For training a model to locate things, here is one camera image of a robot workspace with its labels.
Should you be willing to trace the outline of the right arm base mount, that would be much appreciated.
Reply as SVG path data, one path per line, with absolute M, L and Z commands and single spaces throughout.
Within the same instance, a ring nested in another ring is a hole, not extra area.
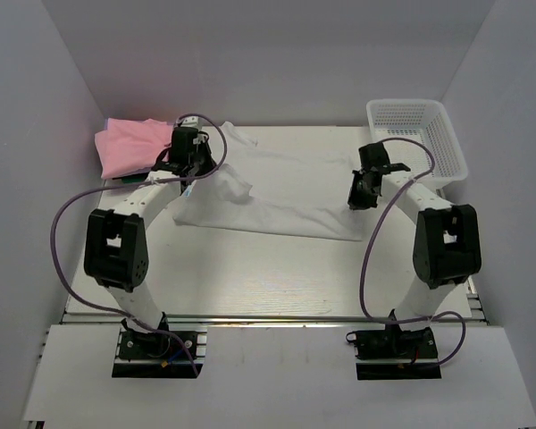
M 355 348 L 358 381 L 411 381 L 441 378 L 439 353 L 431 328 L 402 331 L 352 331 L 346 341 Z

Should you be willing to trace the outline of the white t shirt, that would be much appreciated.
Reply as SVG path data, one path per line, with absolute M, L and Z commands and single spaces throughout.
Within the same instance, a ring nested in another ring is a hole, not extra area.
M 178 225 L 360 241 L 364 219 L 348 208 L 355 162 L 335 149 L 312 153 L 263 148 L 231 122 L 221 126 L 228 150 L 220 169 L 191 184 L 171 205 Z

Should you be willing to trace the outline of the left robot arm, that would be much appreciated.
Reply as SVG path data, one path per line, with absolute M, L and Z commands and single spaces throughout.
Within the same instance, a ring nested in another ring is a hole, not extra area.
M 192 117 L 172 130 L 172 143 L 156 158 L 149 178 L 110 209 L 96 209 L 88 218 L 84 271 L 113 297 L 126 314 L 124 327 L 140 334 L 140 346 L 153 357 L 171 346 L 164 313 L 147 286 L 147 228 L 191 184 L 191 178 L 216 166 L 209 135 Z

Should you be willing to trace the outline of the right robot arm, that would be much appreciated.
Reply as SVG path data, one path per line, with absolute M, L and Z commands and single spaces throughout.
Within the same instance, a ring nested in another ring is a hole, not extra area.
M 388 316 L 378 339 L 364 335 L 362 346 L 373 353 L 385 349 L 403 357 L 423 341 L 431 321 L 442 317 L 438 309 L 447 295 L 482 268 L 482 253 L 477 213 L 471 205 L 454 205 L 422 185 L 436 165 L 435 156 L 426 149 L 428 168 L 416 175 L 409 166 L 393 163 L 378 142 L 360 147 L 361 166 L 353 172 L 348 196 L 352 210 L 375 208 L 379 198 L 388 200 L 373 228 L 364 251 L 360 274 L 359 299 L 365 316 L 365 285 L 373 245 L 389 212 L 398 208 L 415 225 L 412 264 L 415 277 L 402 301 Z

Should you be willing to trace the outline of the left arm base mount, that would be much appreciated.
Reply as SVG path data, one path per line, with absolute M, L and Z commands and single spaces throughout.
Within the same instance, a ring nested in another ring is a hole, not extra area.
M 197 379 L 205 362 L 205 334 L 177 331 L 170 336 L 122 328 L 113 361 L 114 379 Z

